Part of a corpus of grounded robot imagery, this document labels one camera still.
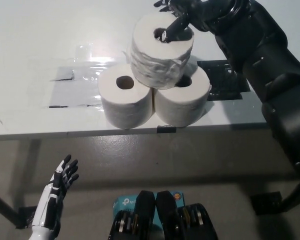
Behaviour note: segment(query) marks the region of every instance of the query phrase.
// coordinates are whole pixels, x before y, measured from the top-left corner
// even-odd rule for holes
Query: white toilet paper roll
[[[206,72],[188,63],[184,76],[176,87],[154,90],[155,112],[169,125],[191,125],[203,116],[210,89]]]
[[[151,117],[152,90],[134,78],[129,64],[119,64],[103,71],[98,87],[104,114],[113,126],[131,129]]]
[[[131,69],[135,78],[148,87],[173,88],[184,73],[194,44],[194,32],[187,27],[169,43],[155,38],[174,20],[176,17],[168,12],[157,12],[144,16],[134,28]]]

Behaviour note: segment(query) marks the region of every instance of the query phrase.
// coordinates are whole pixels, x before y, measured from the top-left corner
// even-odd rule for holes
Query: blue box
[[[183,207],[185,205],[185,198],[184,194],[181,191],[170,191],[172,196],[174,196],[176,206]],[[118,197],[114,203],[113,203],[113,218],[117,215],[117,213],[121,210],[133,212],[135,209],[135,203],[137,199],[136,195],[126,195],[126,196],[120,196]],[[159,237],[158,235],[163,236],[163,229],[162,224],[160,222],[157,208],[155,208],[154,218],[153,218],[153,225],[152,225],[152,233],[151,238],[153,238],[153,235],[155,233],[156,239]]]

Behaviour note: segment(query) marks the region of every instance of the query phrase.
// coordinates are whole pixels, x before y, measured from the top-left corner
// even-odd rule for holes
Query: black tape
[[[49,106],[50,109],[64,109],[64,108],[68,108],[68,106],[58,106],[58,105],[52,105]]]
[[[175,134],[177,132],[177,128],[175,126],[165,125],[158,126],[156,128],[157,134]]]

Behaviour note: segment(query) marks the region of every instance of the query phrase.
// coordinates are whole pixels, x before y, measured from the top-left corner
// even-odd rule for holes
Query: black mechanical part
[[[232,70],[227,60],[198,61],[211,83],[208,101],[241,100],[241,93],[250,92],[247,79]]]
[[[215,35],[232,69],[247,78],[262,101],[262,114],[300,177],[300,62],[288,50],[286,34],[255,0],[225,0],[230,8],[211,19],[194,7],[197,0],[184,1],[171,0],[169,7],[178,16],[187,13],[198,30]],[[219,7],[219,1],[208,2]],[[282,202],[293,206],[297,199]]]
[[[177,213],[176,200],[169,191],[161,191],[157,193],[155,202],[165,239],[173,239],[168,222],[170,221],[169,217]]]
[[[250,197],[256,215],[280,214],[300,204],[300,184],[285,199],[279,191],[262,193]]]
[[[108,240],[148,240],[156,210],[151,191],[141,191],[134,211],[119,211],[113,221]]]
[[[165,240],[218,239],[210,217],[202,204],[196,203],[171,211],[165,210],[164,213],[160,214],[165,215],[162,217]]]

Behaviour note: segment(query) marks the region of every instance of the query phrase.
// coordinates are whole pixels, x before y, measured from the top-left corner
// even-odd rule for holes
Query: concrete floor
[[[64,201],[59,240],[107,239],[116,197],[140,190],[179,190],[202,203],[221,240],[300,240],[300,207],[256,217],[253,194],[298,181],[268,130],[0,141],[0,197],[14,208],[33,206],[67,154],[80,178]],[[0,240],[27,240],[0,215]]]

